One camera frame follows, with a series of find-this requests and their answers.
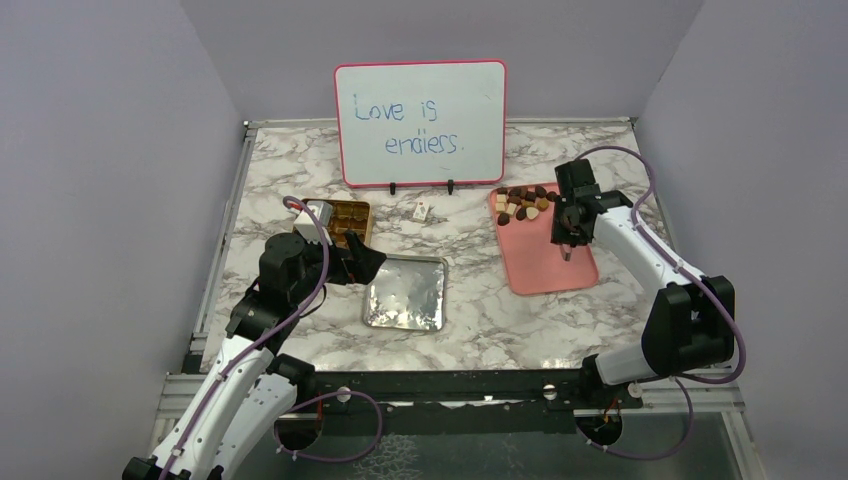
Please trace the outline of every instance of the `small white block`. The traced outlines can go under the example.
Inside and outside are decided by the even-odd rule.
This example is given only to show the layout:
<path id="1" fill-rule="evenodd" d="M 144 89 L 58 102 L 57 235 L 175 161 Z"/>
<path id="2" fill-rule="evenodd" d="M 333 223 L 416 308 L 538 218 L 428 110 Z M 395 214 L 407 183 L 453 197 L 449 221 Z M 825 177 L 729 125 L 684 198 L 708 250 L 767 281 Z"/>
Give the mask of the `small white block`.
<path id="1" fill-rule="evenodd" d="M 415 211 L 412 213 L 414 222 L 424 223 L 427 221 L 427 213 L 430 211 L 430 204 L 427 202 L 418 202 L 415 204 Z"/>

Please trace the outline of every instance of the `bolt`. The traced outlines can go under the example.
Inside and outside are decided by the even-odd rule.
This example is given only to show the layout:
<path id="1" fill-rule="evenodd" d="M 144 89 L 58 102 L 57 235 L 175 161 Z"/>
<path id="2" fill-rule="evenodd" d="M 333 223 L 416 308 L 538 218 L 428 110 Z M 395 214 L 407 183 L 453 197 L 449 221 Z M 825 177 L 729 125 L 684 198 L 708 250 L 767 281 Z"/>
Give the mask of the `bolt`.
<path id="1" fill-rule="evenodd" d="M 339 387 L 339 391 L 340 392 L 349 392 L 350 389 L 347 388 L 347 387 Z M 350 401 L 350 395 L 345 395 L 345 394 L 336 395 L 336 398 L 342 403 L 347 403 L 348 401 Z"/>
<path id="2" fill-rule="evenodd" d="M 542 396 L 545 397 L 546 400 L 554 400 L 556 398 L 556 387 L 550 383 L 545 385 L 542 388 Z"/>

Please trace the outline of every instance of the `gray floor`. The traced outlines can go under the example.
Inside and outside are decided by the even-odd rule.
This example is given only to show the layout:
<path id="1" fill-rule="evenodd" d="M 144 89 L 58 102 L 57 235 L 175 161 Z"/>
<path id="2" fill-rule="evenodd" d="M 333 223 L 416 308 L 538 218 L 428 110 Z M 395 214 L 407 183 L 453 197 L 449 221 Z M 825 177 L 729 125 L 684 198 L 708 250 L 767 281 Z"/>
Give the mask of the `gray floor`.
<path id="1" fill-rule="evenodd" d="M 276 455 L 270 432 L 245 459 L 235 480 L 247 479 L 492 479 L 492 478 L 741 478 L 721 414 L 697 414 L 695 429 L 677 455 L 656 462 L 621 460 L 586 446 L 577 435 L 541 433 L 390 436 L 365 459 L 345 465 Z M 658 452 L 674 445 L 684 415 L 630 415 L 617 448 Z M 320 438 L 310 453 L 344 456 L 368 438 Z"/>

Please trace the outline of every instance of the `whiteboard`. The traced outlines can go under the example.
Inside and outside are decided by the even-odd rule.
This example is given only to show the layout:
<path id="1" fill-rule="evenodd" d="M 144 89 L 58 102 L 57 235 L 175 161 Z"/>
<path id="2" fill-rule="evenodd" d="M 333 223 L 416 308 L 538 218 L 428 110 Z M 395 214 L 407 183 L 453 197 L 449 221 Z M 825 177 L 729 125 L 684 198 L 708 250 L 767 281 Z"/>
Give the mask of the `whiteboard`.
<path id="1" fill-rule="evenodd" d="M 493 183 L 503 176 L 500 60 L 341 65 L 335 85 L 348 185 Z"/>

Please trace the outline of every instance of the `table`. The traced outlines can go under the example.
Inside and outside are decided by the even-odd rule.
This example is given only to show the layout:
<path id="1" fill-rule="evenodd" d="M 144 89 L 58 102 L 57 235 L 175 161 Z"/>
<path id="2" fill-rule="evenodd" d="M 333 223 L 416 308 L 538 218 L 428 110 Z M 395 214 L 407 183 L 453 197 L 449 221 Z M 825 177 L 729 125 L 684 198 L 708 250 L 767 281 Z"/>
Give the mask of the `table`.
<path id="1" fill-rule="evenodd" d="M 598 145 L 637 149 L 628 123 L 516 124 L 507 127 L 501 184 L 554 181 L 554 167 Z M 590 157 L 601 188 L 635 200 L 647 188 L 644 168 L 620 152 Z M 262 128 L 240 194 L 201 365 L 225 336 L 231 308 L 258 273 L 265 240 L 290 231 L 286 195 L 355 199 L 375 212 L 371 247 L 409 255 L 450 256 L 445 327 L 435 333 L 376 329 L 362 323 L 364 287 L 329 286 L 321 309 L 301 320 L 282 351 L 317 370 L 456 370 L 577 367 L 587 355 L 636 341 L 653 297 L 602 245 L 593 245 L 600 280 L 592 288 L 523 297 L 510 291 L 489 215 L 493 185 L 354 190 L 342 181 L 338 131 L 322 127 Z M 414 205 L 431 205 L 426 224 L 411 221 Z M 642 212 L 661 236 L 655 202 Z"/>

